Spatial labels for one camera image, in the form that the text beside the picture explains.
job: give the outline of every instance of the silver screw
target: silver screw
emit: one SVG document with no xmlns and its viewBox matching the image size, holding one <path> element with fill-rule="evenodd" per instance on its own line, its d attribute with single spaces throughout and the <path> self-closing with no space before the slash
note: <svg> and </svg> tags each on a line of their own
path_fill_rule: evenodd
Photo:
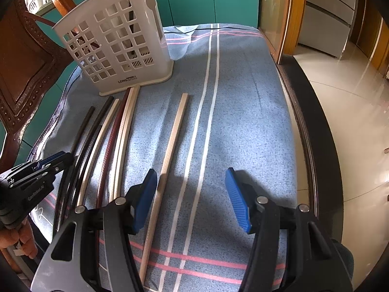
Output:
<svg viewBox="0 0 389 292">
<path fill-rule="evenodd" d="M 257 202 L 259 204 L 266 204 L 267 202 L 269 202 L 269 200 L 268 200 L 267 197 L 260 196 L 260 197 L 257 198 Z"/>
<path fill-rule="evenodd" d="M 125 204 L 126 203 L 126 198 L 124 198 L 124 197 L 120 197 L 120 198 L 117 198 L 116 200 L 115 200 L 115 204 L 116 205 L 123 205 L 123 204 Z"/>
<path fill-rule="evenodd" d="M 85 206 L 79 205 L 79 206 L 77 206 L 77 207 L 74 209 L 74 211 L 75 211 L 77 214 L 80 214 L 80 213 L 82 213 L 83 211 L 85 211 Z"/>
<path fill-rule="evenodd" d="M 306 204 L 300 204 L 298 206 L 299 210 L 303 213 L 308 213 L 309 212 L 309 206 Z"/>
</svg>

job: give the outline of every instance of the white dish rack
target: white dish rack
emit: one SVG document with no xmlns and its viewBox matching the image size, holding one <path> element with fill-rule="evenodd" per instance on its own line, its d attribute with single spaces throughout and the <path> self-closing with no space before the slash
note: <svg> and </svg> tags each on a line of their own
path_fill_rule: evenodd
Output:
<svg viewBox="0 0 389 292">
<path fill-rule="evenodd" d="M 85 0 L 53 29 L 101 96 L 172 75 L 156 0 Z"/>
</svg>

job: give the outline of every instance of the basket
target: basket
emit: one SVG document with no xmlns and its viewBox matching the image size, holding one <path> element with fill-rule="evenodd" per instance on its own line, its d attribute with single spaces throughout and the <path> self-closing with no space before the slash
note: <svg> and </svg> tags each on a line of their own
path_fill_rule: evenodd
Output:
<svg viewBox="0 0 389 292">
<path fill-rule="evenodd" d="M 53 29 L 101 96 L 172 75 L 156 0 L 85 0 Z"/>
</svg>

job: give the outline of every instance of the human hand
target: human hand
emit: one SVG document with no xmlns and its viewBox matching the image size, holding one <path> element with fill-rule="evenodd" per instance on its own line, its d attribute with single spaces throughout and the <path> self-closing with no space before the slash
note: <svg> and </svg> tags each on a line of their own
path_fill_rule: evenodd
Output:
<svg viewBox="0 0 389 292">
<path fill-rule="evenodd" d="M 6 248 L 16 244 L 19 240 L 22 243 L 22 252 L 31 259 L 34 259 L 38 253 L 38 248 L 35 245 L 32 228 L 27 218 L 23 220 L 22 227 L 18 231 L 16 229 L 6 228 L 0 230 L 0 250 L 15 272 L 21 272 L 21 270 L 9 255 Z"/>
</svg>

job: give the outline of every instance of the brand logo on basket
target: brand logo on basket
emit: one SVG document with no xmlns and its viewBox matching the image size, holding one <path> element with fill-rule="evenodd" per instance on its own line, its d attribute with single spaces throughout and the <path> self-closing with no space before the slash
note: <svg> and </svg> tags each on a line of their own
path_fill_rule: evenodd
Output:
<svg viewBox="0 0 389 292">
<path fill-rule="evenodd" d="M 38 190 L 36 190 L 32 195 L 30 195 L 29 197 L 28 197 L 28 199 L 27 200 L 29 200 L 29 201 L 31 201 L 33 198 L 34 198 L 34 196 L 36 196 L 39 192 L 41 192 L 43 190 L 43 186 L 41 186 Z"/>
<path fill-rule="evenodd" d="M 126 82 L 126 81 L 131 81 L 131 80 L 135 80 L 135 79 L 137 79 L 137 76 L 132 76 L 132 77 L 125 78 L 123 80 L 119 80 L 118 83 L 122 83 L 122 82 Z"/>
</svg>

